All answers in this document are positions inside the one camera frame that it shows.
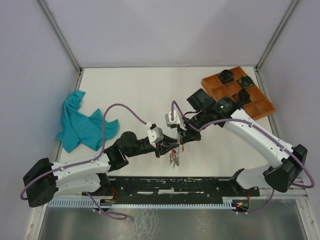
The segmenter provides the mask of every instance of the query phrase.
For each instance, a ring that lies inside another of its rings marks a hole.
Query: white table surface
[[[183,112],[193,111],[187,98],[202,87],[202,78],[231,67],[137,67],[137,68],[86,68],[80,90],[86,92],[80,113],[90,116],[97,108],[103,112],[114,103],[130,107],[144,121],[155,123],[164,134],[177,136],[176,129],[166,125],[165,114],[176,100]],[[253,67],[243,70],[257,84]],[[147,128],[125,108],[116,106],[106,116],[107,121],[118,119],[120,130],[105,148],[125,131],[132,131],[138,139],[147,136]],[[257,121],[271,132],[267,117]],[[169,153],[156,158],[154,153],[129,157],[129,165],[110,172],[110,176],[175,176],[212,177],[232,176],[238,169],[256,168],[267,161],[250,145],[219,126],[210,126],[201,132],[199,142],[184,145],[180,166],[169,165]],[[71,153],[62,150],[60,161],[68,162],[97,154],[80,144]]]

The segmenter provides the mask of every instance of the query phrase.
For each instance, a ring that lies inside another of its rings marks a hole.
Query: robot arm
[[[238,119],[239,121],[224,121],[217,123],[220,127],[236,134],[257,150],[268,162],[267,165],[253,169],[241,169],[237,172],[236,181],[244,189],[252,187],[271,186],[279,192],[285,193],[294,180],[298,177],[302,168],[289,155],[295,155],[304,165],[307,157],[307,149],[301,144],[293,147],[291,144],[269,133],[250,116],[238,104],[228,97],[222,97],[216,102],[207,95],[203,89],[199,89],[188,99],[191,106],[198,112],[191,119],[184,118],[185,126],[193,126],[191,129],[200,130],[208,123],[221,119]]]
[[[262,167],[240,169],[232,179],[236,179],[243,189],[267,186],[279,192],[286,192],[289,189],[302,169],[288,152],[293,153],[302,164],[305,164],[307,149],[304,146],[293,147],[271,133],[266,133],[266,130],[228,97],[222,97],[216,102],[203,89],[199,89],[187,101],[197,111],[192,118],[186,118],[177,111],[169,112],[165,116],[167,125],[177,128],[179,139],[164,135],[162,130],[153,124],[147,130],[148,137],[143,139],[138,140],[137,136],[130,131],[123,133],[95,161],[90,161],[95,156],[73,162],[50,163],[48,158],[39,160],[23,177],[25,186],[45,172],[56,171],[40,178],[26,190],[29,206],[38,207],[48,203],[54,197],[77,195],[83,192],[106,196],[111,187],[106,173],[128,165],[127,157],[155,153],[159,158],[179,145],[200,141],[200,130],[218,120],[224,121],[217,122],[217,125],[242,138],[268,161],[268,164]],[[225,121],[225,119],[241,119],[248,124]]]

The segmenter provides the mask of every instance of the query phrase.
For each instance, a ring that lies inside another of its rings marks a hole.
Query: keys
[[[180,143],[180,135],[178,134],[177,136],[178,139],[178,144]],[[169,156],[169,165],[172,165],[172,168],[175,168],[175,166],[180,165],[180,146],[172,149],[170,156]]]

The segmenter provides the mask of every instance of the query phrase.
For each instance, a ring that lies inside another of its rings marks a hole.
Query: orange tray
[[[235,101],[235,95],[242,89],[237,81],[247,76],[246,72],[240,66],[229,70],[233,73],[233,81],[226,84],[220,81],[217,74],[202,79],[201,85],[204,90],[216,101],[222,97],[229,97]],[[252,119],[258,120],[275,112],[275,106],[255,84],[246,91],[250,94],[250,102],[243,105],[243,108]]]

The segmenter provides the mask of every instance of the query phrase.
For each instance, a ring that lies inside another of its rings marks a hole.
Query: teal cloth
[[[102,146],[102,114],[97,109],[87,117],[78,112],[80,103],[85,96],[84,91],[75,90],[64,103],[62,118],[62,132],[56,139],[62,142],[63,148],[70,153],[80,143],[92,150],[99,150]],[[109,140],[116,136],[119,129],[119,121],[104,121],[104,139]]]

